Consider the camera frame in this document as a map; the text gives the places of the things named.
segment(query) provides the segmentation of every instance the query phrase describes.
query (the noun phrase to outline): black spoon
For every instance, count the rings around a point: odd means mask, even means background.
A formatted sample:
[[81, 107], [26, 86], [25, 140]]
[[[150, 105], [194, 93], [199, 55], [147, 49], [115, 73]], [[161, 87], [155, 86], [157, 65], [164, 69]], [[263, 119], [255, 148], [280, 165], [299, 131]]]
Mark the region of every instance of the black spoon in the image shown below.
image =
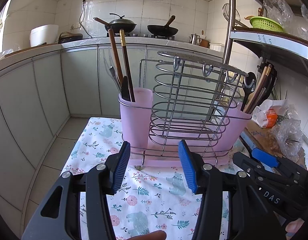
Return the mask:
[[243, 87], [243, 90], [244, 90], [244, 99], [243, 99], [243, 103], [242, 103], [242, 107], [241, 107], [241, 111], [244, 110], [244, 107], [247, 103], [247, 99], [248, 99], [248, 96], [254, 91], [255, 87], [256, 87], [256, 76], [253, 72], [249, 72], [248, 73], [248, 76], [245, 78], [246, 80], [246, 85], [250, 85], [253, 80], [254, 80], [254, 85], [250, 88], [247, 88], [247, 87]]

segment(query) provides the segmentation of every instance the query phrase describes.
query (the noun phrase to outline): power cord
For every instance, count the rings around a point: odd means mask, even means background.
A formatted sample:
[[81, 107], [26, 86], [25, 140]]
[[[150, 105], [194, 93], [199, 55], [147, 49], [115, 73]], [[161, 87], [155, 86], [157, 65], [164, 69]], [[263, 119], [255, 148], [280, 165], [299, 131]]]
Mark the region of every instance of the power cord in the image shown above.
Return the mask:
[[93, 37], [86, 31], [84, 25], [83, 25], [82, 22], [81, 22], [81, 17], [83, 16], [83, 13], [84, 13], [84, 17], [86, 16], [85, 3], [86, 3], [86, 0], [83, 0], [83, 10], [82, 10], [82, 12], [81, 12], [81, 16], [79, 17], [78, 22], [79, 22], [79, 24], [81, 25], [81, 27], [84, 29], [84, 31], [87, 33], [87, 35], [88, 35], [89, 37], [91, 37], [91, 39], [92, 39]]

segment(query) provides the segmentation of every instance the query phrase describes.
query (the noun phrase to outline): pan handle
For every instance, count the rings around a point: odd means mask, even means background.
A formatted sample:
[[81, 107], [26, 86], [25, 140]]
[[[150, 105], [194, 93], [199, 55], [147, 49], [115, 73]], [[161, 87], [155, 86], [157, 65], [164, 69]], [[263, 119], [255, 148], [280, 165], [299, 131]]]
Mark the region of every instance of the pan handle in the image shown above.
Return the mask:
[[120, 19], [123, 19], [123, 17], [125, 17], [125, 15], [123, 15], [123, 16], [119, 16], [118, 14], [116, 14], [116, 13], [110, 13], [109, 15], [117, 15]]
[[168, 27], [175, 20], [175, 15], [172, 15], [168, 22], [165, 24], [165, 27]]
[[106, 26], [108, 26], [108, 27], [111, 26], [108, 22], [105, 22], [105, 21], [103, 21], [102, 19], [99, 19], [99, 18], [97, 18], [97, 17], [95, 17], [94, 20], [97, 21], [97, 22], [99, 22], [99, 23], [102, 23], [102, 24], [104, 24], [104, 25], [106, 25]]

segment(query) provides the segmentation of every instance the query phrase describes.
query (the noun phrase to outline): table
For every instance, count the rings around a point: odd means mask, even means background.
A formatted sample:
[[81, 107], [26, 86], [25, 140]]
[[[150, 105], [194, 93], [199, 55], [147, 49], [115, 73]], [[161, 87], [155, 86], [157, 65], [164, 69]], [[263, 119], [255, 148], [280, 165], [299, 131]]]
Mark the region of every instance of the table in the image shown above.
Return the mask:
[[[121, 120], [92, 117], [73, 148], [63, 170], [74, 175], [88, 172], [104, 163], [122, 145]], [[229, 152], [230, 162], [220, 171], [235, 174], [241, 169], [233, 164], [233, 153], [248, 152], [238, 139]], [[181, 167], [128, 166], [121, 188], [107, 196], [109, 212], [117, 240], [125, 240], [156, 230], [165, 230], [167, 239], [190, 240], [196, 225], [201, 195], [187, 187]], [[223, 192], [220, 240], [227, 237], [228, 194]], [[88, 238], [85, 193], [81, 193], [81, 235]]]

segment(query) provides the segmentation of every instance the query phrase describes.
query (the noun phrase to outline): silver bolt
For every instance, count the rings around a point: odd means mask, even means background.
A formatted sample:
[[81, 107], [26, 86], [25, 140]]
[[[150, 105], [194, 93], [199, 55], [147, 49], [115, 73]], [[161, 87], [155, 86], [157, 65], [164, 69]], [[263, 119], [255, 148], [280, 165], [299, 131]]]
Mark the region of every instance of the silver bolt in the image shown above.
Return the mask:
[[240, 178], [245, 178], [245, 177], [246, 177], [246, 173], [245, 173], [244, 171], [239, 171], [239, 172], [238, 172], [238, 176], [239, 176]]
[[63, 177], [63, 178], [68, 178], [70, 175], [71, 175], [71, 173], [70, 173], [69, 171], [65, 171], [65, 172], [62, 174], [62, 177]]
[[103, 164], [103, 163], [98, 164], [97, 167], [96, 167], [96, 169], [99, 170], [99, 171], [102, 171], [102, 170], [106, 169], [106, 165]]
[[203, 165], [203, 169], [206, 171], [210, 171], [213, 168], [213, 166], [211, 164], [205, 163]]

